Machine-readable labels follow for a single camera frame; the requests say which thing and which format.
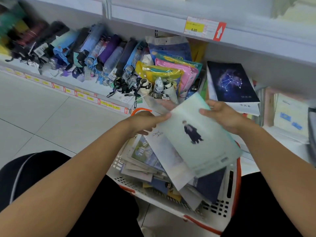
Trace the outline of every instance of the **shelf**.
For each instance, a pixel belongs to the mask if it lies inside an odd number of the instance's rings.
[[[271,19],[273,0],[105,0],[104,4],[109,19],[175,34],[183,35],[188,16],[225,22],[220,41],[225,45],[316,64],[315,26]]]
[[[103,4],[101,0],[37,0],[76,10],[103,15]]]
[[[44,66],[40,74],[36,66],[20,62],[18,59],[6,62],[6,59],[10,59],[10,57],[0,54],[0,69],[7,73],[43,84],[74,97],[95,103],[101,107],[118,111],[123,115],[130,115],[134,110],[134,97],[128,102],[122,102],[119,97],[123,95],[117,92],[111,98],[107,98],[106,96],[112,91],[112,88],[96,83],[96,78],[80,82],[72,76],[60,76],[61,72],[54,77],[53,75],[56,75],[58,71],[52,70],[48,66]],[[143,103],[137,104],[137,108],[151,109],[144,99]]]

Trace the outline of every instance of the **blue sticker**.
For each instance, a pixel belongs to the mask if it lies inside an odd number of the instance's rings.
[[[287,121],[291,121],[291,117],[283,112],[280,113],[280,117]]]
[[[299,130],[302,130],[303,127],[301,127],[298,123],[296,122],[293,122],[292,123],[292,126],[294,126],[295,128],[299,129]]]

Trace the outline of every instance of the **forearm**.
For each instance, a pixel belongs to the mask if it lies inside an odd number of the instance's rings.
[[[127,141],[126,125],[115,125],[4,209],[1,236],[67,235]]]
[[[250,121],[239,135],[292,223],[305,237],[315,236],[315,168]]]

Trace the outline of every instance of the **illustrated man in black coat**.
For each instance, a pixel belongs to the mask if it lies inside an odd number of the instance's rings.
[[[201,138],[201,136],[199,135],[195,127],[193,127],[190,124],[187,124],[186,121],[182,121],[182,124],[184,124],[184,131],[191,138],[192,144],[196,144],[196,143],[199,143],[199,141],[203,141],[203,139]]]

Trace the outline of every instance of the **person's left hand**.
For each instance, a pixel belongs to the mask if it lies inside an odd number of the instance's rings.
[[[134,137],[136,134],[148,135],[148,132],[151,132],[158,123],[163,122],[170,117],[171,113],[154,116],[150,111],[140,111],[135,115],[128,117],[124,121],[128,123],[131,137]]]

